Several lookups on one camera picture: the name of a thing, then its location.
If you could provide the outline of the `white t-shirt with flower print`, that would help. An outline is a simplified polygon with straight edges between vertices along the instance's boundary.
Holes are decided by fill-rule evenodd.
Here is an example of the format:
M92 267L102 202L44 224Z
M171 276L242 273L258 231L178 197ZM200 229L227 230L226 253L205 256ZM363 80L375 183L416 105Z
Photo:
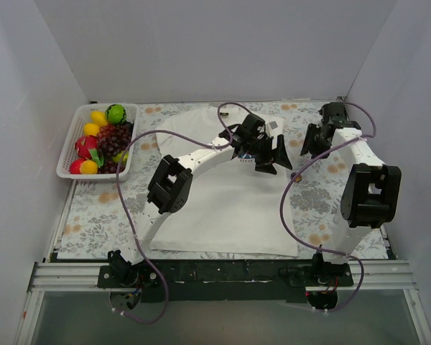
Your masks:
M177 132L205 144L223 131L216 107L172 115L158 129ZM156 134L164 157L190 154L197 146L168 134ZM255 171L241 154L204 172L192 182L189 200L160 226L152 249L235 254L298 256L297 242L279 217L279 202L288 182L284 167L276 175Z

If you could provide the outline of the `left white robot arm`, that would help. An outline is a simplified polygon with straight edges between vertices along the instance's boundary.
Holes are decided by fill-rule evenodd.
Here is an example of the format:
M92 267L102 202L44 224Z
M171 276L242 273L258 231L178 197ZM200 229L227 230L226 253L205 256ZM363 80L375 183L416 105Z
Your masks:
M266 123L260 116L249 112L241 124L224 125L223 128L209 144L165 129L147 131L130 141L129 147L150 134L169 134L200 147L181 157L166 155L160 161L148 184L147 202L155 207L157 215L149 217L145 226L147 230L157 230L168 216L186 204L196 177L239 154L251 155L255 171L260 173L275 175L274 165L292 169L284 135L276 124Z

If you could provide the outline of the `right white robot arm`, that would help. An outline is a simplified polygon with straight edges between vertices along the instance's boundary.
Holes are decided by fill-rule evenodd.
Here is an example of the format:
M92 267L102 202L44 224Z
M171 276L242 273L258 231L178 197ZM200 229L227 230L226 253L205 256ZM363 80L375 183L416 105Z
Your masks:
M311 278L324 286L349 275L349 256L361 240L392 221L402 172L375 155L361 126L348 118L344 103L327 103L319 114L320 123L307 127L300 154L325 159L337 150L349 171L331 237L312 257Z

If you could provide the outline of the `round blue yellow brooch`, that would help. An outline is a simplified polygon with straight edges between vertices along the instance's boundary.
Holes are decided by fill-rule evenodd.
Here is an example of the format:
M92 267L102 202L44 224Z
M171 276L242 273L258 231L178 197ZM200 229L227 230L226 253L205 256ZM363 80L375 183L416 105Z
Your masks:
M299 183L302 181L302 176L300 174L295 173L295 172L290 175L290 178L293 181L295 181L296 183Z

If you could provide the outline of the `yellow green toy fruit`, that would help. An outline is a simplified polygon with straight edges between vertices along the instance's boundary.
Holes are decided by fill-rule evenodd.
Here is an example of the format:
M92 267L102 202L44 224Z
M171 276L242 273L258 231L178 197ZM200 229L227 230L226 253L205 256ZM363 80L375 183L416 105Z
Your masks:
M112 162L114 162L116 164L118 164L120 162L122 165L125 165L128 158L129 158L129 152L128 151L121 151L117 155L113 156L111 160L112 160Z

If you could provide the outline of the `purple toy grape bunch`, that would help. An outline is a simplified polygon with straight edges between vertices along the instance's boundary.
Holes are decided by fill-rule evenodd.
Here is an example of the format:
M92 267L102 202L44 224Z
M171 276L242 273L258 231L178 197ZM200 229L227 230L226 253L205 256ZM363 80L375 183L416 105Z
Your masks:
M98 154L103 158L103 165L99 168L100 174L115 173L116 163L112 162L112 157L124 151L131 141L134 124L126 121L123 124L108 124L101 127L97 135Z

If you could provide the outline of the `green toy watermelon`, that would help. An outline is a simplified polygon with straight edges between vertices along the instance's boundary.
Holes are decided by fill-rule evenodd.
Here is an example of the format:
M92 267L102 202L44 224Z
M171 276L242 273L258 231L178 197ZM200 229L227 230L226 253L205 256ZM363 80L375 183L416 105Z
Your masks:
M126 109L121 104L112 104L105 110L109 124L123 124L126 121Z

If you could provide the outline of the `yellow toy lemon upper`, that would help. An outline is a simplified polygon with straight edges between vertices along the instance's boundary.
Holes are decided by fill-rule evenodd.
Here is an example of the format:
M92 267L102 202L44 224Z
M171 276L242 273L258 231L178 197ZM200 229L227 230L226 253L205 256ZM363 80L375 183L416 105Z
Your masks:
M92 111L91 120L94 124L96 124L99 127L104 127L108 125L108 120L106 118L106 115L102 111Z

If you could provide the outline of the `yellow toy lemon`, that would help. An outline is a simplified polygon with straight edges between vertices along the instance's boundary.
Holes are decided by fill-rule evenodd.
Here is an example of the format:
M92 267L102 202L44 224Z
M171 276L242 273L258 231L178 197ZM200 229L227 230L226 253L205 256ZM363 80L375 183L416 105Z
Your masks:
M96 137L100 132L100 127L95 123L86 123L83 127L83 133L85 136Z
M106 115L102 111L92 111L91 120L94 124L96 124L99 127L104 127L108 125L108 120L106 118Z

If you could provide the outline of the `yellow toy lemon lower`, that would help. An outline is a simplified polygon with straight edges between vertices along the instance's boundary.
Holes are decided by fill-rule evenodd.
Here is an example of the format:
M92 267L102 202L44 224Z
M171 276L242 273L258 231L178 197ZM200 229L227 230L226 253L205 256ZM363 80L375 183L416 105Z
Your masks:
M86 123L83 127L83 133L85 136L96 137L100 132L100 127L95 123Z

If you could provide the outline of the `red toy dragon fruit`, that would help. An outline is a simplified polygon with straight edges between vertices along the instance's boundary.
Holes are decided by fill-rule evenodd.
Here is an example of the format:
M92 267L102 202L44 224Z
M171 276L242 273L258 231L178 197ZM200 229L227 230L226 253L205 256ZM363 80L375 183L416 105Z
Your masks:
M79 158L92 160L98 158L98 140L94 136L80 137L75 143L75 151Z

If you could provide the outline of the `red yellow toy mango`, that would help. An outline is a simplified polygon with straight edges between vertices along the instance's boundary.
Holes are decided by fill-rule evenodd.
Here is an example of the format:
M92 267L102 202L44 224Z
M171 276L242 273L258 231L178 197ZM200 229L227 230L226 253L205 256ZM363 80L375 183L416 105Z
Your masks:
M95 175L98 173L98 165L92 160L79 159L71 164L69 172L75 175Z

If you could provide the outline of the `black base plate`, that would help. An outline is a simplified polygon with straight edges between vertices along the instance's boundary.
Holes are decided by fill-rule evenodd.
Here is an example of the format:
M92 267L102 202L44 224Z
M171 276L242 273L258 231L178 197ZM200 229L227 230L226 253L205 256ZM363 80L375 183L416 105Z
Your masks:
M125 289L143 303L284 300L304 303L306 288L353 286L348 265L336 270L309 259L154 259L130 264L114 258L98 273L98 288Z

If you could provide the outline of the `aluminium frame rail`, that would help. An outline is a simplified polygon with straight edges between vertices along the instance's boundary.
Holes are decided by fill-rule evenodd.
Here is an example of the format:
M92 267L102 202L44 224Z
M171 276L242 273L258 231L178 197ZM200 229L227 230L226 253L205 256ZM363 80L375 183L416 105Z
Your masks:
M37 263L27 290L91 291L96 289L100 262ZM362 290L415 290L417 283L406 260L364 260Z

